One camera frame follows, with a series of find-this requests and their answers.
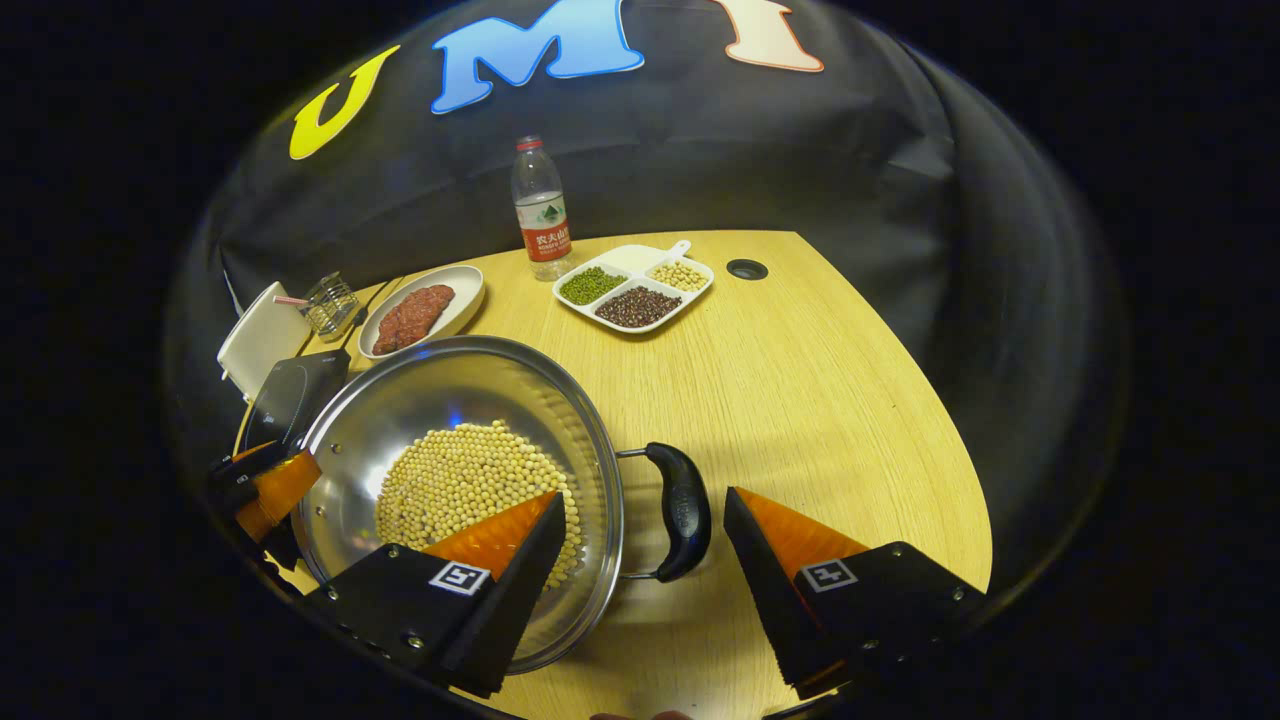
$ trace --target yellow letter u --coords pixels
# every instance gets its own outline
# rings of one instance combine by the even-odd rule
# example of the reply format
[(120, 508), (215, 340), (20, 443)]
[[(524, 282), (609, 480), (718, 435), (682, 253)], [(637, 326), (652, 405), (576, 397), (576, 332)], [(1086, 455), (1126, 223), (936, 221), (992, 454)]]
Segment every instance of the yellow letter u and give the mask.
[(334, 83), (329, 90), (316, 95), (315, 100), (303, 105), (298, 110), (298, 114), (293, 117), (294, 124), (293, 137), (289, 140), (289, 158), (294, 160), (307, 158), (324, 147), (324, 143), (337, 137), (342, 132), (342, 128), (347, 127), (347, 123), (365, 106), (365, 100), (369, 100), (369, 94), (374, 90), (374, 82), (378, 79), (378, 70), (381, 69), (383, 61), (392, 53), (399, 50), (399, 47), (397, 45), (390, 50), (383, 51), (351, 73), (355, 82), (351, 85), (351, 92), (347, 94), (347, 101), (324, 124), (320, 124), (320, 110), (324, 108), (325, 99), (334, 90), (338, 90), (338, 83)]

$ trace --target bottle label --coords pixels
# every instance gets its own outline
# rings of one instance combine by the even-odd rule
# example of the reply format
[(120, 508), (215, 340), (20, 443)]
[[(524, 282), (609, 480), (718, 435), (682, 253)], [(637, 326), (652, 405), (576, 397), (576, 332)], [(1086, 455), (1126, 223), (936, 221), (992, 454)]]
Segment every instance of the bottle label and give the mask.
[(520, 234), (525, 236), (529, 259), (545, 263), (568, 255), (568, 215), (564, 214), (564, 196), (558, 195), (544, 202), (517, 205)]

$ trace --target wooden table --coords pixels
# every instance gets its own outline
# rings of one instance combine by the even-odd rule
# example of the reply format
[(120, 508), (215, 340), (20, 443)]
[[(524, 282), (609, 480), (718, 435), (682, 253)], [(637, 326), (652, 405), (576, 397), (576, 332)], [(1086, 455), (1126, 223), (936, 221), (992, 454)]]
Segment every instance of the wooden table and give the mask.
[[(716, 283), (649, 334), (609, 331), (534, 281), (524, 250), (468, 260), (484, 306), (463, 332), (545, 352), (591, 397), (620, 448), (660, 441), (701, 469), (716, 518), (710, 551), (669, 584), (620, 580), (599, 626), (563, 660), (509, 676), (481, 701), (522, 717), (759, 717), (795, 706), (721, 527), (724, 491), (741, 486), (864, 544), (905, 539), (986, 591), (991, 525), (973, 464), (942, 402), (893, 333), (796, 233), (716, 231), (573, 242), (580, 260), (626, 243), (669, 247), (716, 270)], [(724, 265), (749, 258), (762, 281)], [(378, 297), (417, 275), (362, 291)], [(352, 372), (369, 361), (346, 341)], [(303, 352), (333, 350), (312, 341)], [(623, 571), (666, 555), (660, 477), (620, 462), (626, 492)], [(298, 579), (303, 589), (315, 587)]]

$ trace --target stainless steel pot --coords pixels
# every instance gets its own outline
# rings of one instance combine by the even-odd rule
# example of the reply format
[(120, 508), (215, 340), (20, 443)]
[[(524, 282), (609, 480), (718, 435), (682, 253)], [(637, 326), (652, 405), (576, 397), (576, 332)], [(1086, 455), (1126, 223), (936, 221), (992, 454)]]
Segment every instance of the stainless steel pot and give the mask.
[(321, 584), (383, 544), (374, 505), (383, 478), (415, 438), (465, 421), (504, 419), (576, 480), (584, 557), (534, 609), (508, 673), (568, 652), (599, 621), (620, 577), (622, 483), (616, 457), (645, 455), (662, 470), (671, 551), (652, 573), (675, 580), (701, 561), (710, 506), (684, 452), (649, 443), (614, 452), (600, 415), (573, 378), (536, 350), (497, 337), (458, 336), (422, 345), (365, 372), (324, 409), (303, 446), (324, 474), (293, 510), (293, 532)]

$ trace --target white container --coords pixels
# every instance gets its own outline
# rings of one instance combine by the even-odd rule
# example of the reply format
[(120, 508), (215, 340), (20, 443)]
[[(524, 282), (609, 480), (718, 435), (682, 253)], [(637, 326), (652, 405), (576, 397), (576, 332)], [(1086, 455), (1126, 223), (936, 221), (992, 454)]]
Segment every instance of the white container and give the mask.
[[(375, 355), (374, 345), (378, 343), (378, 325), (381, 324), (383, 318), (401, 304), (411, 292), (415, 290), (421, 290), (424, 287), (431, 287), (433, 284), (447, 284), (453, 288), (453, 300), (449, 301), (449, 306), (440, 313), (440, 316), (435, 319), (435, 324), (428, 331), (426, 337), (422, 340), (387, 352), (385, 355)], [(433, 270), (416, 281), (412, 281), (404, 287), (397, 290), (384, 300), (372, 313), (369, 314), (369, 319), (365, 320), (365, 325), (360, 329), (360, 354), (369, 357), (374, 363), (381, 363), (388, 357), (393, 357), (397, 352), (404, 352), (411, 347), (416, 347), (428, 342), (430, 340), (438, 340), (442, 337), (454, 336), (461, 331), (472, 316), (475, 316), (476, 310), (480, 309), (480, 302), (484, 300), (484, 273), (480, 268), (472, 268), (471, 265), (453, 265), (452, 268), (442, 268), (439, 270)]]
[(288, 296), (279, 282), (257, 296), (218, 350), (223, 379), (230, 377), (244, 402), (253, 402), (271, 368), (296, 356), (311, 336), (311, 323), (297, 307), (273, 302), (276, 295)]
[[(685, 252), (689, 252), (690, 247), (691, 243), (687, 240), (681, 240), (676, 245), (671, 246), (671, 250), (659, 250), (657, 247), (649, 247), (646, 245), (622, 245), (620, 247), (614, 247), (608, 252), (602, 252), (596, 258), (588, 260), (586, 263), (582, 263), (582, 265), (575, 268), (573, 272), (556, 281), (556, 284), (552, 286), (552, 295), (554, 295), (556, 300), (559, 300), (567, 307), (572, 307), (573, 310), (577, 310), (579, 313), (586, 315), (588, 318), (595, 320), (596, 323), (611, 327), (618, 331), (620, 333), (641, 334), (650, 332), (653, 329), (662, 327), (667, 320), (685, 311), (686, 307), (689, 307), (690, 305), (694, 304), (695, 300), (701, 297), (701, 295), (707, 292), (708, 288), (712, 287), (712, 283), (716, 282), (716, 273), (710, 268), (703, 265), (696, 260), (690, 260), (689, 258), (685, 258)], [(676, 290), (669, 284), (663, 284), (649, 277), (649, 273), (652, 273), (659, 265), (666, 265), (668, 263), (677, 263), (677, 261), (689, 265), (690, 268), (707, 275), (707, 282), (703, 283), (703, 287), (698, 288), (695, 292), (685, 292), (681, 290)], [(559, 288), (563, 287), (564, 283), (568, 282), (571, 278), (586, 270), (588, 268), (599, 268), (611, 275), (623, 275), (627, 279), (618, 287), (611, 290), (609, 292), (605, 292), (604, 295), (596, 297), (595, 300), (588, 302), (586, 305), (575, 305), (573, 302), (564, 299), (559, 293)], [(658, 320), (648, 325), (641, 325), (639, 328), (623, 328), (622, 325), (614, 324), (595, 314), (596, 309), (599, 309), (600, 305), (604, 305), (609, 300), (635, 287), (644, 287), (648, 290), (653, 290), (663, 295), (667, 295), (668, 297), (678, 297), (684, 302), (681, 302), (678, 306), (676, 306), (675, 310), (667, 313)]]

